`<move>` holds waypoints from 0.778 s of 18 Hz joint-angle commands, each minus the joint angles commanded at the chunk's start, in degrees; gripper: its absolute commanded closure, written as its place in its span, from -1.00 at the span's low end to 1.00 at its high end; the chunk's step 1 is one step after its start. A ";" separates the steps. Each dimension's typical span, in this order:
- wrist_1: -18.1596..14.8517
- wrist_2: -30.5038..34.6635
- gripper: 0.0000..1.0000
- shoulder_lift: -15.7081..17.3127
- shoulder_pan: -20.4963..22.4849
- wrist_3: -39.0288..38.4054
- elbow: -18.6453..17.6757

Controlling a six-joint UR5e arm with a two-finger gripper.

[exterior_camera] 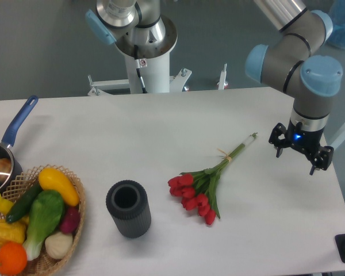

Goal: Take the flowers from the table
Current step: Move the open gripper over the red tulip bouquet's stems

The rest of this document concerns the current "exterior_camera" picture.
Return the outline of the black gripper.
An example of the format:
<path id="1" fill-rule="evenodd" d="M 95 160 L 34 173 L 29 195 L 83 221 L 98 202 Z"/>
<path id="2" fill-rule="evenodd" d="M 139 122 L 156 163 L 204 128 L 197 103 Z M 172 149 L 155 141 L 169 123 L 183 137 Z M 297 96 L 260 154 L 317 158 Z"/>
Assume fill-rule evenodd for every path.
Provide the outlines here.
<path id="1" fill-rule="evenodd" d="M 334 148 L 321 146 L 320 139 L 324 130 L 322 120 L 291 118 L 288 129 L 278 123 L 272 130 L 269 143 L 276 149 L 276 157 L 279 158 L 284 148 L 291 148 L 306 157 L 312 157 L 310 175 L 317 170 L 326 171 L 334 155 Z"/>

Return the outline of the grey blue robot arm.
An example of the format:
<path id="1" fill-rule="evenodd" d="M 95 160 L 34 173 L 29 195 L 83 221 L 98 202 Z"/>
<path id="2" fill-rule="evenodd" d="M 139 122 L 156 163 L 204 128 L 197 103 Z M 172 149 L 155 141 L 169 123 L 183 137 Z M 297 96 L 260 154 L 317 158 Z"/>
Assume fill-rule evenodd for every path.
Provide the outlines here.
<path id="1" fill-rule="evenodd" d="M 333 31 L 326 13 L 307 9 L 303 1 L 256 1 L 282 35 L 273 47 L 259 44 L 248 54 L 246 75 L 294 99 L 289 125 L 278 123 L 269 143 L 279 157 L 284 148 L 303 154 L 311 172 L 326 170 L 334 148 L 321 146 L 334 98 L 340 90 L 342 65 L 317 55 Z"/>

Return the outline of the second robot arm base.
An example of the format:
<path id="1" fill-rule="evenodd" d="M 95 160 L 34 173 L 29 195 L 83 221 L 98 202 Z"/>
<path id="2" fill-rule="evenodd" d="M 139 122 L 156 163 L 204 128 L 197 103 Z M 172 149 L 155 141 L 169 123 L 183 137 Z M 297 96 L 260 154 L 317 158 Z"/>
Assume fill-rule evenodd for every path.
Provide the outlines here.
<path id="1" fill-rule="evenodd" d="M 85 19 L 101 42 L 134 59 L 158 58 L 177 43 L 177 29 L 161 13 L 160 1 L 97 1 Z"/>

